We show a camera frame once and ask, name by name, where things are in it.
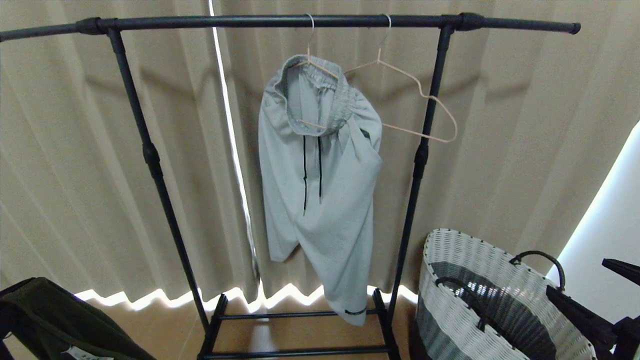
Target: woven basket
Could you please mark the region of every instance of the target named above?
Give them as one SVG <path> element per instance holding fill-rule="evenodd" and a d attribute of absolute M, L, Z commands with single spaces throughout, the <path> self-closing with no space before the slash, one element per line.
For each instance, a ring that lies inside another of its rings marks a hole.
<path fill-rule="evenodd" d="M 555 284 L 520 264 L 527 254 L 543 253 L 514 258 L 459 231 L 429 234 L 416 316 L 429 358 L 596 359 L 589 341 L 547 300 L 547 285 Z"/>

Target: curtain fold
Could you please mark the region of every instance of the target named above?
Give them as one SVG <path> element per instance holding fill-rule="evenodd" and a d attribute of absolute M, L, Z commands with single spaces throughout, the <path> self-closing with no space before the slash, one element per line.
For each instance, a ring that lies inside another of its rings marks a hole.
<path fill-rule="evenodd" d="M 87 17 L 208 15 L 200 0 L 0 5 L 1 29 Z M 129 65 L 191 264 L 211 299 L 257 296 L 211 29 L 125 31 Z M 105 36 L 1 51 L 1 277 L 136 300 L 189 291 Z"/>
<path fill-rule="evenodd" d="M 493 1 L 220 1 L 216 15 L 439 15 L 581 22 L 577 35 L 482 29 L 455 33 L 447 54 L 441 100 L 458 119 L 459 138 L 430 142 L 403 282 L 416 290 L 427 233 L 457 229 L 510 252 L 558 255 L 599 189 L 639 111 L 637 3 L 508 3 Z M 385 29 L 316 29 L 311 53 L 349 69 L 374 60 Z M 291 282 L 310 293 L 319 281 L 297 251 L 269 260 L 260 183 L 257 123 L 262 91 L 283 62 L 304 54 L 310 29 L 221 29 L 238 153 L 252 234 L 267 296 Z M 429 88 L 437 29 L 394 29 L 385 61 Z M 382 121 L 422 129 L 426 100 L 415 83 L 380 67 L 349 74 Z M 436 110 L 432 134 L 452 126 Z M 384 129 L 383 167 L 374 194 L 374 254 L 370 283 L 388 291 L 419 138 Z M 543 259 L 526 259 L 545 271 Z"/>

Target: floor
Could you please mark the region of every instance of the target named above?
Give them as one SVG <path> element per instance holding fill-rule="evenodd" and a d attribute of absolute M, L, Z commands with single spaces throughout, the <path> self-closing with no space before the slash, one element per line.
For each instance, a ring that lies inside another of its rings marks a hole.
<path fill-rule="evenodd" d="M 157 360 L 195 360 L 204 330 L 198 320 L 193 303 L 169 308 L 160 300 L 142 310 L 134 311 L 121 303 L 104 306 L 89 300 L 91 305 L 112 317 L 127 334 Z M 281 301 L 270 313 L 291 311 L 329 310 L 324 299 L 311 306 L 304 306 L 288 298 Z M 226 314 L 246 313 L 242 300 L 228 303 Z M 394 334 L 403 359 L 409 359 L 408 328 L 415 314 L 415 304 L 398 298 L 394 317 Z M 5 340 L 16 360 L 33 360 L 31 355 L 13 337 Z M 378 318 L 367 316 L 364 327 L 349 325 L 339 316 L 315 318 L 278 318 L 269 320 L 228 320 L 223 322 L 215 349 L 219 351 L 273 351 L 276 349 L 303 347 L 344 347 L 353 345 L 381 345 L 383 343 Z M 331 356 L 331 359 L 386 359 L 386 354 L 360 354 Z"/>

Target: black basket handle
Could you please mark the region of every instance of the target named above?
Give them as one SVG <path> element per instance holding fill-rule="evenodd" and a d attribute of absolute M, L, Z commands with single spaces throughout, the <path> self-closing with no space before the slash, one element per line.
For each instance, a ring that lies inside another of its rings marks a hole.
<path fill-rule="evenodd" d="M 564 291 L 564 270 L 562 269 L 562 265 L 560 265 L 560 262 L 556 258 L 547 254 L 546 252 L 542 252 L 538 250 L 529 250 L 529 251 L 521 252 L 518 255 L 514 256 L 513 259 L 509 260 L 509 262 L 511 264 L 518 265 L 522 262 L 522 258 L 524 258 L 527 255 L 544 256 L 556 266 L 556 268 L 558 269 L 558 277 L 560 278 L 560 286 L 558 286 L 557 289 L 560 292 L 563 292 Z"/>
<path fill-rule="evenodd" d="M 436 279 L 435 283 L 436 286 L 442 284 L 443 282 L 450 282 L 452 284 L 458 285 L 461 289 L 466 289 L 467 288 L 467 284 L 465 284 L 462 280 L 457 279 L 455 277 L 439 277 Z M 480 301 L 478 301 L 478 298 L 476 297 L 476 293 L 474 293 L 471 290 L 467 290 L 467 294 L 469 295 L 470 298 L 472 298 L 476 303 L 480 304 Z M 480 315 L 480 321 L 478 321 L 478 325 L 477 328 L 484 331 L 484 326 L 486 325 L 487 321 L 488 321 L 488 317 L 486 314 L 486 309 L 482 312 L 482 315 Z"/>

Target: clothes hanger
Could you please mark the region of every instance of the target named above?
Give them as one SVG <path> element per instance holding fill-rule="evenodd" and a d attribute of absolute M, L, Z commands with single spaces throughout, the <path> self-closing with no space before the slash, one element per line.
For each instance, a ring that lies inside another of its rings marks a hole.
<path fill-rule="evenodd" d="M 311 18 L 311 26 L 312 26 L 311 35 L 309 35 L 309 39 L 307 40 L 307 60 L 303 61 L 301 63 L 295 64 L 292 67 L 299 67 L 299 66 L 307 65 L 307 64 L 313 65 L 313 66 L 319 68 L 320 70 L 326 72 L 327 74 L 333 76 L 334 78 L 338 79 L 338 75 L 334 74 L 333 72 L 331 72 L 328 69 L 324 68 L 322 65 L 320 65 L 320 64 L 314 62 L 313 60 L 311 60 L 311 50 L 310 50 L 310 48 L 311 48 L 311 40 L 313 39 L 314 32 L 316 31 L 316 22 L 314 21 L 314 17 L 311 16 L 311 14 L 307 13 L 305 15 L 308 15 Z"/>
<path fill-rule="evenodd" d="M 445 139 L 437 138 L 437 137 L 434 137 L 434 136 L 418 133 L 416 131 L 403 129 L 401 127 L 397 127 L 397 126 L 393 126 L 393 125 L 389 125 L 389 124 L 384 124 L 384 123 L 382 123 L 382 124 L 384 126 L 391 127 L 392 129 L 404 131 L 404 132 L 407 132 L 407 133 L 410 133 L 410 134 L 414 134 L 414 135 L 417 135 L 417 136 L 420 136 L 420 137 L 423 137 L 423 138 L 432 139 L 432 140 L 436 140 L 436 141 L 443 142 L 443 143 L 452 142 L 453 140 L 455 140 L 458 137 L 458 123 L 456 122 L 456 119 L 453 117 L 453 115 L 451 115 L 451 112 L 449 111 L 449 109 L 447 109 L 447 107 L 444 106 L 442 101 L 440 101 L 437 97 L 432 96 L 432 95 L 425 95 L 422 92 L 422 84 L 420 83 L 420 80 L 418 80 L 415 76 L 413 76 L 413 75 L 409 74 L 408 72 L 406 72 L 404 70 L 401 70 L 401 69 L 399 69 L 399 68 L 397 68 L 397 67 L 395 67 L 395 66 L 393 66 L 393 65 L 391 65 L 389 63 L 386 63 L 386 62 L 384 62 L 384 61 L 382 61 L 380 59 L 381 58 L 381 54 L 382 54 L 382 45 L 385 43 L 385 41 L 387 39 L 387 36 L 389 36 L 389 31 L 391 30 L 391 16 L 389 16 L 388 14 L 384 14 L 384 15 L 389 19 L 389 28 L 387 29 L 387 33 L 385 34 L 385 37 L 382 39 L 382 41 L 380 42 L 380 46 L 378 47 L 378 58 L 375 59 L 374 61 L 368 62 L 366 64 L 363 64 L 363 65 L 360 65 L 360 66 L 356 66 L 353 69 L 349 69 L 349 70 L 345 71 L 344 73 L 346 74 L 346 73 L 354 71 L 356 69 L 362 69 L 363 67 L 367 67 L 367 66 L 370 66 L 370 65 L 378 64 L 378 65 L 382 65 L 384 67 L 390 68 L 391 70 L 399 72 L 400 74 L 405 75 L 405 76 L 413 79 L 415 81 L 415 83 L 418 84 L 418 90 L 420 91 L 420 96 L 424 97 L 425 99 L 434 100 L 447 113 L 447 115 L 451 119 L 451 122 L 453 122 L 453 128 L 454 128 L 453 137 L 451 139 L 445 140 Z"/>

